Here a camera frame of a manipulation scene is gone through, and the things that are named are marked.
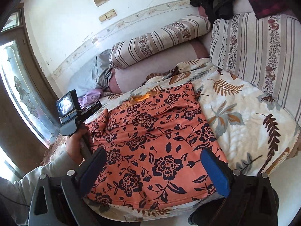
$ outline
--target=shirt sleeve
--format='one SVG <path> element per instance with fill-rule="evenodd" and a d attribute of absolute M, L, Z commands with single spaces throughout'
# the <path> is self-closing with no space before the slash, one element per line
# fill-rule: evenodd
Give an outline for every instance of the shirt sleeve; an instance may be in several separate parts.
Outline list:
<path fill-rule="evenodd" d="M 0 199 L 18 225 L 28 225 L 29 207 L 12 201 L 30 206 L 33 192 L 41 174 L 45 173 L 49 177 L 59 177 L 66 175 L 68 170 L 76 170 L 78 167 L 68 153 L 63 152 L 53 162 L 37 167 L 27 173 L 19 182 L 11 183 L 0 177 Z"/>

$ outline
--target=silver bolt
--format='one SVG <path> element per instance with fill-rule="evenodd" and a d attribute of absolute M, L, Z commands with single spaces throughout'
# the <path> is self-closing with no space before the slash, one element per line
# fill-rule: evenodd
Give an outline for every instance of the silver bolt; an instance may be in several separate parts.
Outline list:
<path fill-rule="evenodd" d="M 43 179 L 45 179 L 45 178 L 46 178 L 46 174 L 45 174 L 45 173 L 43 173 L 43 174 L 40 175 L 40 179 L 41 179 L 41 180 L 43 180 Z"/>
<path fill-rule="evenodd" d="M 262 176 L 263 178 L 268 178 L 268 174 L 265 173 L 265 172 L 261 173 L 261 176 Z"/>
<path fill-rule="evenodd" d="M 73 176 L 75 174 L 75 170 L 69 170 L 67 171 L 68 176 Z"/>
<path fill-rule="evenodd" d="M 241 174 L 241 172 L 239 170 L 235 169 L 235 170 L 233 170 L 233 174 L 235 176 L 239 176 Z"/>

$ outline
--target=striped pillow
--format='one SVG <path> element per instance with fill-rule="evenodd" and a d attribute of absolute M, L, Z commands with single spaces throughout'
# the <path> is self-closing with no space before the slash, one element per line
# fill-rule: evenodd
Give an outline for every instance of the striped pillow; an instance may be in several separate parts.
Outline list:
<path fill-rule="evenodd" d="M 110 64 L 115 69 L 124 69 L 157 52 L 209 31 L 210 22 L 207 18 L 191 14 L 151 33 L 118 42 L 112 48 Z"/>
<path fill-rule="evenodd" d="M 278 102 L 301 124 L 301 25 L 277 14 L 257 20 L 255 13 L 216 20 L 211 62 L 262 90 L 270 106 Z"/>

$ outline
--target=purple cloth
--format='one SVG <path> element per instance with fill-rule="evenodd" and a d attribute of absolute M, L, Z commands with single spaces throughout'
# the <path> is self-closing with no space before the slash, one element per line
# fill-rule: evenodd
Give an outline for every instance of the purple cloth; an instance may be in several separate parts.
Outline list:
<path fill-rule="evenodd" d="M 81 107 L 86 107 L 96 102 L 101 95 L 102 95 L 102 89 L 92 89 L 88 91 L 85 96 L 79 97 L 78 101 Z"/>

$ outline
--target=hand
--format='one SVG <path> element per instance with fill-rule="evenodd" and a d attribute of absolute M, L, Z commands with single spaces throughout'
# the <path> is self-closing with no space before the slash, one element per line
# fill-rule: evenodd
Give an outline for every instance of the hand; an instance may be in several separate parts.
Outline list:
<path fill-rule="evenodd" d="M 88 127 L 83 124 L 74 134 L 67 137 L 66 142 L 66 152 L 72 158 L 72 160 L 80 165 L 82 163 L 83 157 L 80 153 L 80 141 L 83 135 L 89 136 L 89 142 L 92 142 L 91 133 L 88 131 Z"/>

